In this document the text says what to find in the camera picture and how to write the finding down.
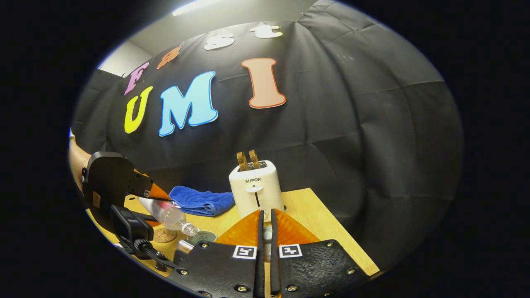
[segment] plastic water bottle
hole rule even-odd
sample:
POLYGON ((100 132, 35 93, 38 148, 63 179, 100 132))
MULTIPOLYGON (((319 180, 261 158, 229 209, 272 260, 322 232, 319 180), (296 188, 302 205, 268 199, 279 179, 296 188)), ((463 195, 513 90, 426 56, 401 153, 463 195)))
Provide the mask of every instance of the plastic water bottle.
POLYGON ((196 226, 186 221, 186 214, 173 206, 171 202, 142 197, 138 197, 138 200, 166 229, 171 231, 181 231, 192 237, 199 232, 199 229, 196 226))

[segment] ceiling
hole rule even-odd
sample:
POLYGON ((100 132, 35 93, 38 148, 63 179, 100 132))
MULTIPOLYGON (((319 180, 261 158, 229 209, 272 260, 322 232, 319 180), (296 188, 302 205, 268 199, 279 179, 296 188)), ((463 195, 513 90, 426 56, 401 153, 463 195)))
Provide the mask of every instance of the ceiling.
POLYGON ((156 56, 207 31, 258 21, 296 21, 302 16, 301 12, 307 11, 315 2, 316 0, 221 0, 177 16, 168 12, 165 17, 133 35, 129 42, 156 56))

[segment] table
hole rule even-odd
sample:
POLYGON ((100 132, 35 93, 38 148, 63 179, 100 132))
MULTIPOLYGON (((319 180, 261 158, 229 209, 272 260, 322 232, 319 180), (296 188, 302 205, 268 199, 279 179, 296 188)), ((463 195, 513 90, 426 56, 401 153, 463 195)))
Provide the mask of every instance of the table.
MULTIPOLYGON (((326 206, 324 206, 324 204, 315 195, 311 188, 282 192, 281 197, 283 199, 284 205, 287 207, 285 213, 310 230, 317 238, 320 240, 337 240, 344 247, 344 250, 351 256, 351 258, 366 273, 366 275, 373 276, 379 272, 377 265, 375 265, 375 263, 351 237, 346 229, 337 221, 337 219, 335 219, 335 217, 326 208, 326 206)), ((135 196, 126 197, 125 207, 129 208, 131 211, 148 214, 147 210, 140 204, 135 196)), ((90 211, 88 209, 86 211, 103 235, 111 243, 118 243, 116 236, 100 227, 92 217, 90 211)), ((186 214, 186 219, 199 229, 203 231, 214 232, 219 237, 235 223, 237 223, 240 220, 240 217, 236 206, 233 206, 225 213, 216 217, 186 214)), ((157 230, 162 227, 162 225, 159 225, 154 229, 157 230)), ((180 239, 185 238, 186 235, 179 233, 177 238, 171 242, 158 243, 152 241, 152 244, 156 250, 165 254, 168 259, 173 260, 177 243, 180 239)), ((154 260, 140 260, 140 262, 162 276, 167 277, 170 274, 169 270, 167 272, 156 270, 154 260)), ((270 271, 270 263, 265 263, 265 271, 270 271)), ((266 297, 270 297, 270 279, 267 274, 265 274, 265 276, 266 297)))

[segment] bottle cap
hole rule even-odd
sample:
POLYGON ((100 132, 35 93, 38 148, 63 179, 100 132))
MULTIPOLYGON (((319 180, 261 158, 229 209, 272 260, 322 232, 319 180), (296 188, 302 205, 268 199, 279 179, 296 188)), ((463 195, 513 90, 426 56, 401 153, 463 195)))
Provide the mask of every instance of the bottle cap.
POLYGON ((210 241, 214 242, 217 240, 217 235, 210 231, 200 231, 197 233, 197 235, 193 237, 188 237, 188 240, 191 242, 191 244, 195 245, 199 241, 210 241))
POLYGON ((192 223, 185 223, 181 228, 182 233, 188 236, 195 236, 199 232, 199 228, 194 226, 192 223))

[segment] white wall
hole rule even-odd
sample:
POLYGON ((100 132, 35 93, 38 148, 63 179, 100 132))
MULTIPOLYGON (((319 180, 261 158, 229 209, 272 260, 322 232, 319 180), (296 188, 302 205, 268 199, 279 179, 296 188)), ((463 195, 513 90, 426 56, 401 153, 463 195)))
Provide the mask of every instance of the white wall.
POLYGON ((128 76, 151 58, 151 54, 126 41, 105 59, 99 69, 122 77, 128 76))
POLYGON ((221 0, 177 16, 168 11, 167 16, 140 30, 129 40, 155 56, 210 30, 259 21, 296 21, 302 17, 300 12, 307 11, 315 2, 316 0, 221 0))

